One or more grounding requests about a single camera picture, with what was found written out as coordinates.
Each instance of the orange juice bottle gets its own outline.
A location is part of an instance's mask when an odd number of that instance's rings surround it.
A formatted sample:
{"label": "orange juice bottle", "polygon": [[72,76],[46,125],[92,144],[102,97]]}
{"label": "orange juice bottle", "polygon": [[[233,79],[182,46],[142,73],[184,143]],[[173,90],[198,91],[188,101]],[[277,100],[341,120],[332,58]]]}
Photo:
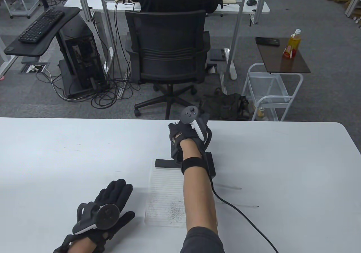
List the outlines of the orange juice bottle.
{"label": "orange juice bottle", "polygon": [[296,31],[294,32],[294,34],[291,35],[291,38],[286,46],[285,51],[283,52],[283,55],[286,58],[294,58],[294,56],[296,55],[298,46],[300,45],[301,42],[301,30],[300,29],[296,29]]}

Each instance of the computer mouse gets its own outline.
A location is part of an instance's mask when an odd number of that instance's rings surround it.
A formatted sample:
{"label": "computer mouse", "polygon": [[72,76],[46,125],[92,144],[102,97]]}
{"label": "computer mouse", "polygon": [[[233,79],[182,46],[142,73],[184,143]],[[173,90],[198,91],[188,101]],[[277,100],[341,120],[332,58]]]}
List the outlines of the computer mouse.
{"label": "computer mouse", "polygon": [[247,6],[255,6],[257,5],[257,1],[256,0],[248,0],[246,2]]}

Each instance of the hand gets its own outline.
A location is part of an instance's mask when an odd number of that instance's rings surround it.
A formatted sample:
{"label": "hand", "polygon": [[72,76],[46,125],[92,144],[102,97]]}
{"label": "hand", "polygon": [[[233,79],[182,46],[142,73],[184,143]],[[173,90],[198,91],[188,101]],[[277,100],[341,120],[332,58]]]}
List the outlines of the hand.
{"label": "hand", "polygon": [[[203,120],[204,124],[207,124],[209,115],[203,114],[200,116],[200,119]],[[169,138],[171,142],[171,157],[177,162],[183,161],[183,150],[180,143],[185,142],[185,140],[195,142],[200,153],[204,153],[204,142],[200,140],[197,132],[192,129],[190,124],[184,124],[179,121],[177,124],[169,123],[168,128],[170,130]]]}
{"label": "hand", "polygon": [[[127,203],[130,194],[133,191],[131,184],[126,184],[125,180],[119,179],[112,181],[106,189],[102,189],[99,195],[94,200],[100,206],[105,204],[115,204],[121,212]],[[107,240],[111,240],[113,236],[126,224],[128,224],[135,216],[134,212],[126,212],[121,218],[119,218],[116,224],[108,230],[93,229],[85,232],[85,236],[97,245],[94,252],[103,252],[104,245]]]}

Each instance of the gray sleeve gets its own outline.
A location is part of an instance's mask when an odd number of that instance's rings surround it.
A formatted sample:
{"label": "gray sleeve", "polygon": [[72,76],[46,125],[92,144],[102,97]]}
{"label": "gray sleeve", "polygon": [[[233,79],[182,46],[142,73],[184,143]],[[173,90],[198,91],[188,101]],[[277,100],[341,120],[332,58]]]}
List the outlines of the gray sleeve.
{"label": "gray sleeve", "polygon": [[191,228],[180,253],[224,253],[218,235],[205,227]]}

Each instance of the black bag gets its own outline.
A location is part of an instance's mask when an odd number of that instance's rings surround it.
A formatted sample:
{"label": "black bag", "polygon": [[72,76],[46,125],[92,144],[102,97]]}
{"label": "black bag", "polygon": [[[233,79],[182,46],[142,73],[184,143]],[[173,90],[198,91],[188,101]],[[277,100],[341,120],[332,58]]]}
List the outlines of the black bag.
{"label": "black bag", "polygon": [[249,120],[248,101],[238,93],[226,95],[217,88],[215,95],[204,95],[199,108],[210,120]]}

